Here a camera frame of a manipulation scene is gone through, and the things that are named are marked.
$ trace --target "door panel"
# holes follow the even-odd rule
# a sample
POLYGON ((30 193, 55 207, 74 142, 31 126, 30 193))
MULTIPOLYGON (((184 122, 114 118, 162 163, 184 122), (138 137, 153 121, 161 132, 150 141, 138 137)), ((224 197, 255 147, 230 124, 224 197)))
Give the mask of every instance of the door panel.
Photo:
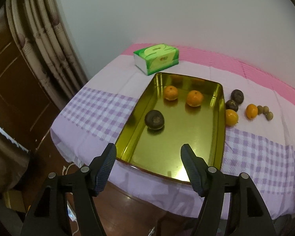
POLYGON ((0 127, 29 150, 38 147, 59 109, 41 88, 0 10, 0 127))

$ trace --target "dark purple fruit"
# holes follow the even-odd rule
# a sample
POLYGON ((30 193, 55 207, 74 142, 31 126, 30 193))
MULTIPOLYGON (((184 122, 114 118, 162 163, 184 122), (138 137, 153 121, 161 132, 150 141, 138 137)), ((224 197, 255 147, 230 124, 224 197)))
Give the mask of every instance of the dark purple fruit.
POLYGON ((145 118, 145 124, 151 130, 159 130, 164 127, 164 116, 158 110, 149 111, 145 118))
POLYGON ((240 90, 233 90, 231 92, 230 98, 240 105, 244 102, 244 94, 240 90))
POLYGON ((238 104, 236 104, 236 102, 234 100, 228 100, 225 103, 225 107, 226 107, 226 109, 231 109, 231 110, 234 110, 235 112, 238 111, 238 104))

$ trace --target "tablecloth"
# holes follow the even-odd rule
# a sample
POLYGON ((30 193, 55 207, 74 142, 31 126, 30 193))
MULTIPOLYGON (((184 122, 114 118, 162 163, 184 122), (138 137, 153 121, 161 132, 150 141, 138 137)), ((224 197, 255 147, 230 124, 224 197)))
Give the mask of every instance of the tablecloth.
MULTIPOLYGON (((51 127, 61 155, 78 166, 89 164, 107 143, 115 143, 137 100, 153 75, 134 64, 131 46, 96 74, 68 103, 51 127)), ((248 173, 260 191, 273 219, 295 212, 295 89, 239 60, 199 49, 178 46, 180 63, 164 70, 219 82, 227 100, 234 89, 245 95, 239 122, 227 128, 221 171, 248 173), (249 121, 244 110, 250 103, 267 105, 272 121, 258 116, 249 121)), ((109 181, 122 190, 164 210, 197 217, 203 199, 190 185, 172 182, 116 161, 109 181)), ((222 218, 226 219, 229 194, 222 218)))

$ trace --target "metal tray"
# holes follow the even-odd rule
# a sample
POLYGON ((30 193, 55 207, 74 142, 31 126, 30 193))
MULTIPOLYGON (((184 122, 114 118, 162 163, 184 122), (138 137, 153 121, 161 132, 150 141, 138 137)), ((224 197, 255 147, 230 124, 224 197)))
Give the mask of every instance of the metal tray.
POLYGON ((209 166, 220 169, 225 140, 223 87, 196 77, 157 73, 145 89, 117 142, 117 159, 148 173, 183 183, 189 179, 180 158, 180 148, 188 143, 209 166), (178 88, 178 100, 167 101, 163 89, 178 88), (189 91, 204 95, 200 107, 186 104, 189 91), (146 113, 159 110, 165 119, 162 130, 152 131, 144 122, 146 113))

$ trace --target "brown curtain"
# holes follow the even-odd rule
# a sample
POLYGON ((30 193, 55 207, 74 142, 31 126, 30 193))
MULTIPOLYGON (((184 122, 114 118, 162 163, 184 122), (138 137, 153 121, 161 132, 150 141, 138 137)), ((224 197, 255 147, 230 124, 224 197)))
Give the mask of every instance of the brown curtain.
POLYGON ((87 82, 54 0, 7 0, 9 27, 23 57, 61 110, 87 82))
POLYGON ((13 188, 27 170, 29 155, 0 133, 0 193, 13 188))

